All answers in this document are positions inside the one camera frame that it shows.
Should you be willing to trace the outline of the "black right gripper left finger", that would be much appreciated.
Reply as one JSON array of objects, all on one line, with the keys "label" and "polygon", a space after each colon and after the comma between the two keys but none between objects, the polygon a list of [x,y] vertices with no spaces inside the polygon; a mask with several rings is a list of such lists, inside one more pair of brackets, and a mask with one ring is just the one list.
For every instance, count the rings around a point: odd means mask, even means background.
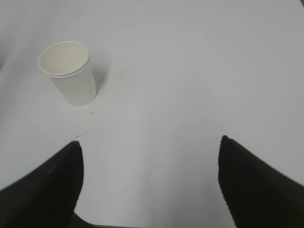
[{"label": "black right gripper left finger", "polygon": [[2,228],[67,228],[84,178],[82,148],[72,141],[35,170],[1,189]]}]

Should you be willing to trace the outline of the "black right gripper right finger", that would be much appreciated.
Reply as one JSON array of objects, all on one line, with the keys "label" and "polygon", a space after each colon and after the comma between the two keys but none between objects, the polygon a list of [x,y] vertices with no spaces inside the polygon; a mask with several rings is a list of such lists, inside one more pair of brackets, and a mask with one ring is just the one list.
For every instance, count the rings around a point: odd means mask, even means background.
[{"label": "black right gripper right finger", "polygon": [[223,136],[218,181],[237,228],[302,228],[304,187]]}]

